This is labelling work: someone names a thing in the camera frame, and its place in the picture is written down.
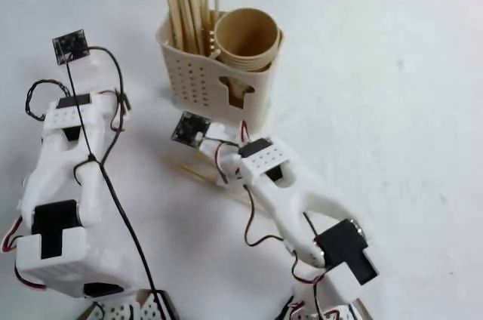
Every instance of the white plastic part with holes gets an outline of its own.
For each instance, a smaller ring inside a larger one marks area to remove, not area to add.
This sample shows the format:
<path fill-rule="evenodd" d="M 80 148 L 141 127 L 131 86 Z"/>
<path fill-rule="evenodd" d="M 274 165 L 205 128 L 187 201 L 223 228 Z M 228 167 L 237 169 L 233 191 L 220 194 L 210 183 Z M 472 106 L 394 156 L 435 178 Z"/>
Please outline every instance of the white plastic part with holes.
<path fill-rule="evenodd" d="M 167 320 L 174 320 L 170 317 L 161 296 L 159 300 Z M 99 305 L 104 309 L 105 316 L 103 317 L 103 312 L 98 306 L 95 306 L 87 320 L 161 320 L 161 314 L 152 294 L 142 306 L 134 296 L 99 302 Z"/>
<path fill-rule="evenodd" d="M 352 307 L 352 311 L 349 306 L 338 306 L 330 310 L 326 310 L 323 313 L 322 320 L 363 320 L 359 312 L 355 307 Z M 292 317 L 290 317 L 291 312 L 288 311 L 284 320 L 318 320 L 315 306 L 307 306 L 305 304 L 300 309 L 295 310 Z"/>
<path fill-rule="evenodd" d="M 240 167 L 241 176 L 246 183 L 254 183 L 261 174 L 287 160 L 287 153 L 277 143 L 273 143 L 268 148 L 241 160 L 243 163 Z"/>
<path fill-rule="evenodd" d="M 180 51 L 173 46 L 169 17 L 159 27 L 156 39 L 168 69 L 176 106 L 229 125 L 245 120 L 251 132 L 262 128 L 269 108 L 276 59 L 263 72 L 244 72 L 209 57 Z M 230 97 L 228 78 L 251 87 L 243 100 Z"/>

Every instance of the wooden chopstick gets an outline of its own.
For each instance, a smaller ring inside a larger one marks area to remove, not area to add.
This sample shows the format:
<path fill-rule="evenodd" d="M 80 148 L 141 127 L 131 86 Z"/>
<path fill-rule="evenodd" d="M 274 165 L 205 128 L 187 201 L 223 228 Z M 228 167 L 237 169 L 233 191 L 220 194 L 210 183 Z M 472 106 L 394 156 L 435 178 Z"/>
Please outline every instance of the wooden chopstick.
<path fill-rule="evenodd" d="M 168 0 L 168 6 L 174 47 L 209 57 L 210 32 L 220 18 L 220 0 L 214 0 L 213 16 L 210 14 L 210 0 Z"/>
<path fill-rule="evenodd" d="M 195 28 L 195 39 L 198 47 L 198 53 L 204 56 L 205 48 L 203 47 L 202 16 L 199 0 L 189 0 L 189 4 L 191 7 L 193 26 Z"/>

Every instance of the paper cup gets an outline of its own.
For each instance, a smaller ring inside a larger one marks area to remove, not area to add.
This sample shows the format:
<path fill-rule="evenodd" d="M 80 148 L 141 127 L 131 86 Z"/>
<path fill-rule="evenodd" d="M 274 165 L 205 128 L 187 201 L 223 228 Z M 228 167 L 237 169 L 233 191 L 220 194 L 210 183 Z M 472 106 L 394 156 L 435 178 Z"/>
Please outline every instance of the paper cup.
<path fill-rule="evenodd" d="M 267 67 L 278 52 L 280 31 L 265 12 L 241 8 L 226 13 L 214 27 L 218 59 L 242 71 Z"/>

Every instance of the small circuit board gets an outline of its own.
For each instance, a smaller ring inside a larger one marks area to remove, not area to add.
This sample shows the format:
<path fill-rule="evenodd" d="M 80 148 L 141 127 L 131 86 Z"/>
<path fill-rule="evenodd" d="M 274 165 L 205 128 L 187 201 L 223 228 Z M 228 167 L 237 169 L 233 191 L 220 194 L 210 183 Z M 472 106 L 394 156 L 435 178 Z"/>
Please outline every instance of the small circuit board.
<path fill-rule="evenodd" d="M 209 118 L 185 111 L 174 129 L 171 139 L 197 149 L 210 125 L 211 120 Z"/>
<path fill-rule="evenodd" d="M 66 60 L 71 62 L 90 54 L 83 29 L 54 38 L 52 44 L 54 45 L 55 57 L 59 66 L 63 65 Z"/>

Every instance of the white table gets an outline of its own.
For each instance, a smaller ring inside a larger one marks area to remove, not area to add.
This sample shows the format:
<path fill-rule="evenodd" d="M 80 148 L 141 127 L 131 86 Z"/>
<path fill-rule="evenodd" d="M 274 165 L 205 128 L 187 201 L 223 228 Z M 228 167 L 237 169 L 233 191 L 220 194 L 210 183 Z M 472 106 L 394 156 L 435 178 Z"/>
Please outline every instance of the white table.
<path fill-rule="evenodd" d="M 274 318 L 294 283 L 292 258 L 278 243 L 245 246 L 248 209 L 160 160 L 180 113 L 154 38 L 165 0 L 0 6 L 2 233 L 40 146 L 41 125 L 23 112 L 26 91 L 40 78 L 66 82 L 51 39 L 83 28 L 125 74 L 133 116 L 108 171 L 155 283 L 182 318 Z M 222 0 L 223 10 L 243 6 L 268 11 L 285 31 L 268 126 L 376 229 L 393 269 L 381 299 L 386 318 L 477 315 L 483 0 Z M 109 61 L 96 57 L 91 73 L 101 76 Z M 86 72 L 74 75 L 82 85 Z M 55 90 L 39 91 L 34 109 Z M 251 234 L 273 230 L 259 216 Z M 0 256 L 2 318 L 68 319 L 87 306 L 22 287 L 13 262 L 13 254 Z"/>

